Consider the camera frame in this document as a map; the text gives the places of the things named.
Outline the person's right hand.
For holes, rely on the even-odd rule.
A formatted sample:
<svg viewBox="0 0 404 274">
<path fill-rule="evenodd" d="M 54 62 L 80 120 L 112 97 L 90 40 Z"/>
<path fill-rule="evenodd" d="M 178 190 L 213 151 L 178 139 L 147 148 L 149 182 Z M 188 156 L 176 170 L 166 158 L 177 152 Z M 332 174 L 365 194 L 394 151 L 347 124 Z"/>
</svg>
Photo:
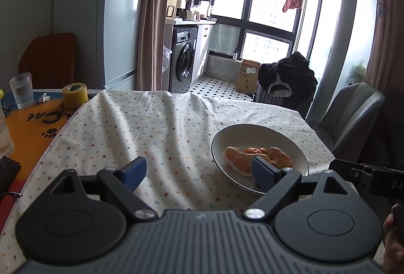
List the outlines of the person's right hand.
<svg viewBox="0 0 404 274">
<path fill-rule="evenodd" d="M 390 213 L 385 222 L 384 230 L 387 233 L 385 239 L 384 271 L 386 273 L 403 273 L 403 246 L 396 235 L 393 214 Z"/>
</svg>

